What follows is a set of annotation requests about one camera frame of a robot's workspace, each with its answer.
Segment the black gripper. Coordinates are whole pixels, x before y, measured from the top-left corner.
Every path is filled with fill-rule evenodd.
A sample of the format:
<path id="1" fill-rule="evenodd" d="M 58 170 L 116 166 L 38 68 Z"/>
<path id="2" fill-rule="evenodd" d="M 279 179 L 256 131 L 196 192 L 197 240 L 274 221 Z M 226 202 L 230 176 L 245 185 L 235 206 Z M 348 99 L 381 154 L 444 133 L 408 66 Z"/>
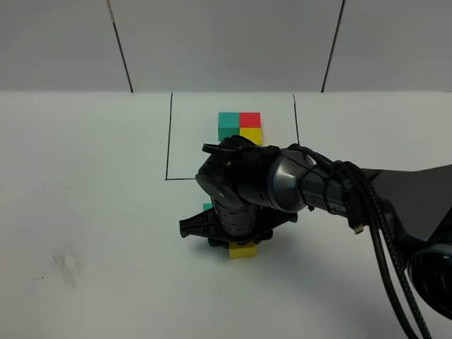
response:
<path id="1" fill-rule="evenodd" d="M 182 237 L 205 237 L 210 246 L 227 248 L 230 243 L 245 245 L 269 240 L 276 227 L 296 221 L 296 213 L 262 206 L 244 206 L 238 210 L 214 206 L 181 220 L 179 229 Z"/>

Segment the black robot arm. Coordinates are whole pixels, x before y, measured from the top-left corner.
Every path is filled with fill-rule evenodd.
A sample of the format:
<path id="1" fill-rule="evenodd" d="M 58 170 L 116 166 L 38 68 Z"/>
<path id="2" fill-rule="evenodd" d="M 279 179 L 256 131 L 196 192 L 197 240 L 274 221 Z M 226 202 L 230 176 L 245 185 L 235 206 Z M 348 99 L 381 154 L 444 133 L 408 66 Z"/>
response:
<path id="1" fill-rule="evenodd" d="M 181 236 L 212 246 L 270 239 L 273 230 L 315 208 L 367 226 L 377 216 L 360 180 L 375 191 L 403 270 L 419 296 L 451 316 L 451 167 L 414 172 L 362 169 L 332 162 L 298 144 L 262 147 L 242 136 L 205 144 L 196 175 L 212 207 L 179 223 Z"/>

